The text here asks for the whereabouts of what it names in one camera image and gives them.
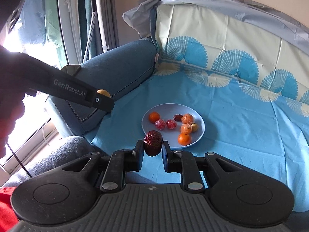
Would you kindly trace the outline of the person hand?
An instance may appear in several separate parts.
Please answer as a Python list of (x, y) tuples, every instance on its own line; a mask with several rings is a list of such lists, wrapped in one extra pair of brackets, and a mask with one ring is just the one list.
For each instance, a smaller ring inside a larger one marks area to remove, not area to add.
[(5, 145), (13, 132), (16, 120), (25, 112), (25, 87), (13, 80), (1, 82), (1, 158), (6, 155)]

